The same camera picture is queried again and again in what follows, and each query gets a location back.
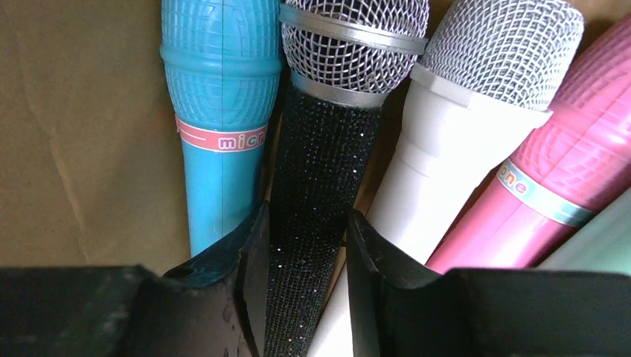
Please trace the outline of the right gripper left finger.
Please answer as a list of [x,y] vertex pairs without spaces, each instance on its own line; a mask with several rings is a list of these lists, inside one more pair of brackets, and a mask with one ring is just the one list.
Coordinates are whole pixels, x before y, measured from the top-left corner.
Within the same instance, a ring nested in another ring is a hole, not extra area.
[[136,266],[3,268],[3,356],[261,356],[269,211],[163,275]]

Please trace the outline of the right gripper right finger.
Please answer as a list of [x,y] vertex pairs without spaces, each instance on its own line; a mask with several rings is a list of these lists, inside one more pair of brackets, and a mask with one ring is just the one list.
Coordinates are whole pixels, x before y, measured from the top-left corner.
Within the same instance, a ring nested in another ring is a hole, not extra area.
[[630,278],[456,268],[439,274],[353,210],[347,276],[355,356],[628,356]]

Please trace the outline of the teal microphone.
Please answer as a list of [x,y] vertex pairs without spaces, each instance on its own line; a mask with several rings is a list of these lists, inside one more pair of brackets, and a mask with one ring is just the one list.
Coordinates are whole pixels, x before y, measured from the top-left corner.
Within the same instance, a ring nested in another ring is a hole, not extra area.
[[630,275],[630,190],[564,242],[538,268]]

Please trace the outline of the cardboard box with label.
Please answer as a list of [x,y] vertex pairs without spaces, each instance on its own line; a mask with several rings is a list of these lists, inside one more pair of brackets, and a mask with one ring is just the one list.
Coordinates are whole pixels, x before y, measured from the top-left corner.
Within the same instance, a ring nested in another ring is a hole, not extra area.
[[189,256],[158,1],[1,3],[1,265]]

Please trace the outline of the pink microphone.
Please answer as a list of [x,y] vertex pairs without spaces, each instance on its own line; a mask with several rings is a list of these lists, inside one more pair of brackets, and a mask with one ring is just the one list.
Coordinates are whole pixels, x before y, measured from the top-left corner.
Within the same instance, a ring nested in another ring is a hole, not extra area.
[[535,266],[630,186],[629,17],[572,63],[551,109],[500,164],[430,269]]

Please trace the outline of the black sparkle grille microphone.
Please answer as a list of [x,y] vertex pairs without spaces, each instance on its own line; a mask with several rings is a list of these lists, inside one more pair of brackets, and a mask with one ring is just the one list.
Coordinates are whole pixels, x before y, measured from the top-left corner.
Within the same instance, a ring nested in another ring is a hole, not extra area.
[[291,70],[269,202],[265,356],[305,356],[387,96],[423,53],[427,1],[285,1]]

